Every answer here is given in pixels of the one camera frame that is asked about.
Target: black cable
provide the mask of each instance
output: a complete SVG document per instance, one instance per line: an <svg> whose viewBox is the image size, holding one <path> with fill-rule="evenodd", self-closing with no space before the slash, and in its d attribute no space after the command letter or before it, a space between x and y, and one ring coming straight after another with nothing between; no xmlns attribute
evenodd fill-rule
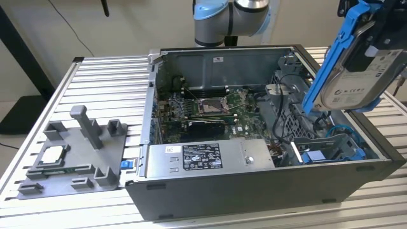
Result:
<svg viewBox="0 0 407 229"><path fill-rule="evenodd" d="M57 8L55 7L53 3L51 2L51 0L48 0L49 4L52 5L56 13L59 14L59 16L61 16L61 18L64 19L65 23L68 24L69 28L72 29L72 32L75 33L76 39L79 40L79 42L83 44L83 46L85 47L85 49L90 51L91 55L95 57L92 51L90 50L88 46L83 43L83 41L80 40L77 33L75 32L75 29L72 28L69 22L67 21L67 19L64 18L64 16L61 15L61 13L59 12Z"/></svg>
<svg viewBox="0 0 407 229"><path fill-rule="evenodd" d="M312 131L316 132L316 126L319 125L319 121L323 121L324 124L327 125L327 119L331 116L332 112L328 111L327 114L322 114L320 117L315 120L314 124L312 124Z"/></svg>
<svg viewBox="0 0 407 229"><path fill-rule="evenodd" d="M16 150L20 149L20 148L17 148L17 147L15 147L15 146L9 146L9 145L7 145L7 144L3 144L1 142L0 142L0 146L9 147L9 148L13 148L13 149L16 149Z"/></svg>
<svg viewBox="0 0 407 229"><path fill-rule="evenodd" d="M396 87L395 87L394 96L395 96L396 93L399 92L399 88L400 88L400 86L396 86Z"/></svg>
<svg viewBox="0 0 407 229"><path fill-rule="evenodd" d="M276 126L278 126L278 122L279 122L279 119L280 119L280 117L282 117L282 113L283 113L283 103L284 103L284 95L283 95L283 90L282 90L282 81L283 81L283 79L284 79L284 77L286 76L290 76L290 75L292 75L292 76L298 76L298 77L300 77L302 79L303 79L303 77L300 76L300 75L298 75L298 74L287 74L287 75L283 75L283 77L280 78L280 80L279 80L279 82L276 83L276 84L279 84L280 85L280 105L279 105L279 110L278 110L278 117L276 117L276 119L275 119L275 121L274 121L274 124L272 124L272 128L271 128L271 130L272 130L272 135L276 137L276 139L280 141L280 142L283 142L283 143L286 143L286 144L290 144L290 142L287 141L287 140L284 140L283 138L282 138L282 136L278 136L278 134L276 134L276 131L275 131L275 128L276 128Z"/></svg>
<svg viewBox="0 0 407 229"><path fill-rule="evenodd" d="M196 0L192 0L192 15L195 15L195 5L196 5Z"/></svg>

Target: metal table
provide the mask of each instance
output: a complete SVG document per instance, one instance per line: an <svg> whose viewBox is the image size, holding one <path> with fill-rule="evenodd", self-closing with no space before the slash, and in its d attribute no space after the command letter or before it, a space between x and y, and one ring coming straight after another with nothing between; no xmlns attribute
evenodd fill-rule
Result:
<svg viewBox="0 0 407 229"><path fill-rule="evenodd" d="M308 48L322 64L327 47ZM139 156L146 88L147 56L85 58L75 62L0 180L0 228L406 228L407 166L383 181L371 182L342 203L264 212L184 219L144 221L124 189L71 196L17 200L17 188L37 157L47 122L61 120L77 126L68 115L75 104L88 107L90 118L106 125L120 119L130 125L124 158ZM407 109L384 93L383 101L366 113L372 124L407 157ZM134 171L122 173L122 186Z"/></svg>

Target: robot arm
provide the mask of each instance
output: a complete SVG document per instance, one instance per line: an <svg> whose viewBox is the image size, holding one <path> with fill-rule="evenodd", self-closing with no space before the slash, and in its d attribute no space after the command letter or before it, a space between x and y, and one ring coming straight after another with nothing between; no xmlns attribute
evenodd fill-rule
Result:
<svg viewBox="0 0 407 229"><path fill-rule="evenodd" d="M262 34L271 19L268 0L194 1L195 43L216 47L226 36Z"/></svg>
<svg viewBox="0 0 407 229"><path fill-rule="evenodd" d="M407 1L359 0L339 13L344 22L302 103L308 114L372 110L407 63Z"/></svg>

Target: cable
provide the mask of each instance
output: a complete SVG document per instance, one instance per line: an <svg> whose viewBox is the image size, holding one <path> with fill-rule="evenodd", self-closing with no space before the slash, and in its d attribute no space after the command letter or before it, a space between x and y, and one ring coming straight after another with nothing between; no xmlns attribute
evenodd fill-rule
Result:
<svg viewBox="0 0 407 229"><path fill-rule="evenodd" d="M400 86L396 86L396 87L395 87L395 90L394 90L394 96L395 96L396 93L399 92L399 89L400 89Z"/></svg>
<svg viewBox="0 0 407 229"><path fill-rule="evenodd" d="M283 75L283 77L280 78L279 82L276 83L276 84L280 85L280 87L279 87L279 88L280 88L280 104L279 104L279 110L278 110L278 117L276 117L276 119L275 119L275 121L274 121L272 128L271 128L271 130L272 130L272 135L276 137L276 139L278 139L280 142L284 142L286 144L290 144L290 142L288 142L287 140L284 140L284 139L282 138L282 136L278 136L276 131L275 131L275 128L276 128L276 126L278 126L278 122L279 122L280 117L282 117L283 105L284 105L284 104L283 104L283 103L284 103L284 95L283 95L283 90L282 90L282 81L283 81L284 77L288 76L288 75L298 76L298 77L300 77L300 78L303 79L303 77L302 77L300 75L298 75L298 74L287 74L287 75Z"/></svg>
<svg viewBox="0 0 407 229"><path fill-rule="evenodd" d="M356 140L358 140L356 144L358 144L358 145L360 144L360 136L359 136L359 134L358 134L358 133L354 131L354 129L352 129L351 127L348 127L347 125L336 125L336 126L334 126L334 127L328 130L328 132L327 132L327 134L326 134L326 137L330 137L331 132L332 132L336 128L346 128L347 130L350 130L351 134L354 134L355 137L356 137Z"/></svg>
<svg viewBox="0 0 407 229"><path fill-rule="evenodd" d="M17 148L17 147L15 147L15 146L9 146L9 145L7 145L7 144L3 144L1 142L0 142L0 146L9 147L9 148L13 148L13 149L16 149L16 150L20 149L20 148Z"/></svg>
<svg viewBox="0 0 407 229"><path fill-rule="evenodd" d="M64 19L65 23L68 24L69 28L72 29L72 32L75 33L76 39L79 40L79 42L83 44L83 46L85 47L85 49L90 51L91 55L95 57L92 51L90 50L88 46L83 43L83 41L80 40L77 33L75 32L75 29L72 28L69 22L67 21L67 19L64 18L64 16L61 15L61 13L59 12L57 8L55 7L53 3L51 2L51 0L48 0L49 4L52 5L56 13L59 14L59 16L61 16L61 18Z"/></svg>
<svg viewBox="0 0 407 229"><path fill-rule="evenodd" d="M328 111L327 112L327 115L323 113L322 115L320 115L320 117L315 120L315 122L314 122L314 124L312 124L312 131L314 132L316 132L316 126L319 125L319 121L320 120L323 120L323 122L324 122L324 124L327 125L327 119L328 119L328 117L331 116L331 114L332 114L332 112L331 111Z"/></svg>

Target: warning label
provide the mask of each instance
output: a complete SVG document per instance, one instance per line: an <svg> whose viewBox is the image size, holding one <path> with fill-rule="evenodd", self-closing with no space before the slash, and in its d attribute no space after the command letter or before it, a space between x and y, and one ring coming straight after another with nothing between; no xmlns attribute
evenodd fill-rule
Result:
<svg viewBox="0 0 407 229"><path fill-rule="evenodd" d="M331 109L356 106L362 103L371 89L380 83L379 79L402 51L402 49L380 50L364 71L352 73L343 71L335 86L330 88L326 99L326 104Z"/></svg>
<svg viewBox="0 0 407 229"><path fill-rule="evenodd" d="M184 170L223 168L219 144L183 146Z"/></svg>

